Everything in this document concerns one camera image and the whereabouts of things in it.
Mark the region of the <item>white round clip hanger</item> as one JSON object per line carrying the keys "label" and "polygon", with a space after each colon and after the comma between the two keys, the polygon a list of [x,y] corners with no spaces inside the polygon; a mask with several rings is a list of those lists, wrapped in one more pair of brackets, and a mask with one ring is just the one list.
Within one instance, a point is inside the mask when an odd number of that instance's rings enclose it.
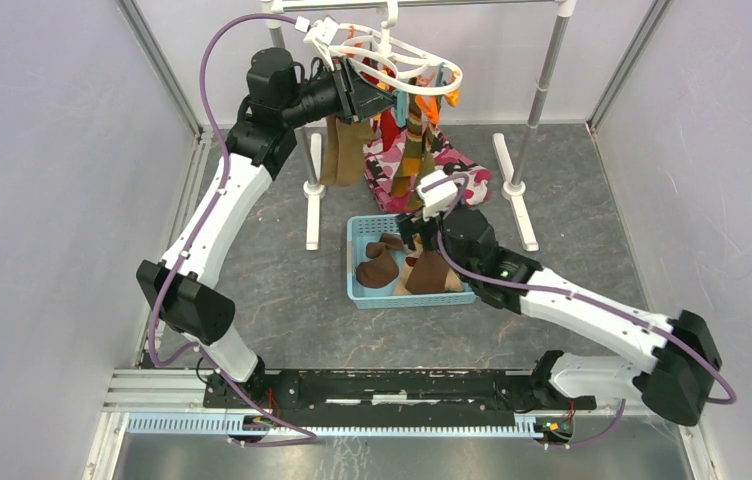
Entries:
{"label": "white round clip hanger", "polygon": [[431,125],[437,125],[444,104],[459,104],[464,73],[457,64],[395,37],[392,30],[398,17],[399,3],[387,1],[385,18],[376,28],[339,23],[330,52],[349,57],[362,76],[368,73],[393,86],[392,94],[405,98]]}

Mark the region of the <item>red sock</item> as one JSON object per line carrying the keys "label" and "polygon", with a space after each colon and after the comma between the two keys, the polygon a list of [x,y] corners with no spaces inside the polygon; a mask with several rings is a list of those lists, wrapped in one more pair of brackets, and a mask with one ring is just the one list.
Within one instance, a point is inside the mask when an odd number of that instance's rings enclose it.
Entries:
{"label": "red sock", "polygon": [[[381,80],[378,80],[376,77],[368,73],[363,73],[363,77],[368,82],[374,85],[377,85],[379,88],[386,89],[390,93],[392,93],[395,90],[393,86],[383,84]],[[385,152],[393,146],[396,138],[398,137],[400,133],[400,128],[397,126],[394,116],[391,113],[391,110],[388,110],[378,115],[378,119],[376,121],[376,127],[378,128],[378,131],[380,134],[380,138],[382,142],[382,151]]]}

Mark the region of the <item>striped olive cream sock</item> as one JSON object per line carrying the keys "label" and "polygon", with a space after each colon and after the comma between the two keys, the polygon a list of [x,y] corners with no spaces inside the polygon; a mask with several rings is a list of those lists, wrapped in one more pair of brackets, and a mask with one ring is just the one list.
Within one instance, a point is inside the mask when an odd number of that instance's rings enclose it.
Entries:
{"label": "striped olive cream sock", "polygon": [[405,255],[402,257],[402,262],[399,264],[399,275],[393,290],[394,296],[412,295],[412,292],[407,288],[407,282],[422,252],[423,245],[420,241],[415,242],[414,249],[408,249],[405,252]]}

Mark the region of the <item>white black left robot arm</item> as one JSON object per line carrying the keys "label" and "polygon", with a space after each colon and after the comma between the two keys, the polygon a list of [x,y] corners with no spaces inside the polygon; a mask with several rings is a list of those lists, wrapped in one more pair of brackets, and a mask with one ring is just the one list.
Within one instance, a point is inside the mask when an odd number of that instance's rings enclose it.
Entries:
{"label": "white black left robot arm", "polygon": [[296,129],[334,117],[362,123],[395,104],[394,97],[361,76],[348,57],[318,62],[308,79],[284,48],[254,54],[248,94],[224,139],[215,187],[209,188],[174,244],[136,272],[151,307],[152,326],[164,322],[201,348],[230,378],[227,392],[242,407],[258,405],[266,381],[254,373],[259,358],[233,324],[233,300],[216,291],[220,271],[247,214],[277,178],[296,142]]}

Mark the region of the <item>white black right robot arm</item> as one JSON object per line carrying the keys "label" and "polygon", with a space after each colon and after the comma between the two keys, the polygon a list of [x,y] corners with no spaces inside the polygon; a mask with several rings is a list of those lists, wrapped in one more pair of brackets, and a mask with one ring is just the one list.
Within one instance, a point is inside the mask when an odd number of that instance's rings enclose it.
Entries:
{"label": "white black right robot arm", "polygon": [[707,405],[736,401],[702,316],[649,312],[582,288],[501,246],[477,210],[429,219],[415,211],[398,215],[396,224],[408,247],[439,253],[484,304],[547,321],[610,350],[588,357],[545,353],[529,382],[537,405],[554,408],[565,399],[604,395],[639,401],[667,421],[695,426]]}

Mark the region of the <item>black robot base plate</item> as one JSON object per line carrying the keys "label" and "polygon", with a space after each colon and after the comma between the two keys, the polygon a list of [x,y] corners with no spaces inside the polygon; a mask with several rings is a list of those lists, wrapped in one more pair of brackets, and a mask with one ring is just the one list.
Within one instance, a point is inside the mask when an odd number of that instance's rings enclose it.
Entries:
{"label": "black robot base plate", "polygon": [[517,414],[589,411],[527,370],[282,369],[241,387],[300,427],[509,426]]}

